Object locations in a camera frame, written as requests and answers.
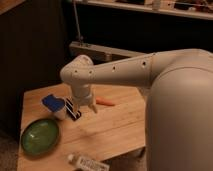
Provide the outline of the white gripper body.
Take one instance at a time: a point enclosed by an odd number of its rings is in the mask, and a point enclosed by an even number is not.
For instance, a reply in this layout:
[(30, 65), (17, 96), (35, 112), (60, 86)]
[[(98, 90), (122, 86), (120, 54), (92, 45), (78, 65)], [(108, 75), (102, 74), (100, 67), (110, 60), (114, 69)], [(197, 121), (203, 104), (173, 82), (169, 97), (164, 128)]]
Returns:
[(83, 85), (71, 88), (72, 100), (78, 106), (87, 106), (93, 103), (91, 86)]

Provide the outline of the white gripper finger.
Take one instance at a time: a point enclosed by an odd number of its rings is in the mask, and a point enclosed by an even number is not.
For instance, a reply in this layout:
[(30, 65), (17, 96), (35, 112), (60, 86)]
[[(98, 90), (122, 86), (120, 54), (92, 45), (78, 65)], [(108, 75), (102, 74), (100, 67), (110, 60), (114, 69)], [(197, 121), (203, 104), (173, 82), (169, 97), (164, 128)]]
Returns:
[(90, 108), (94, 113), (96, 113), (96, 114), (98, 113), (96, 104), (90, 104), (90, 105), (89, 105), (89, 108)]

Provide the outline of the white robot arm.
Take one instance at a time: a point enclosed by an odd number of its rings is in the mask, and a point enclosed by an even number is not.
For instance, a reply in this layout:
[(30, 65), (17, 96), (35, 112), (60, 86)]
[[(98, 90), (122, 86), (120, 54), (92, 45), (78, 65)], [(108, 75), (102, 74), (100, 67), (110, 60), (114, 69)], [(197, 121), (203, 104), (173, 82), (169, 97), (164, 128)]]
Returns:
[(60, 71), (74, 106), (95, 107), (93, 84), (147, 88), (147, 171), (213, 171), (213, 53), (182, 49), (95, 65), (79, 55)]

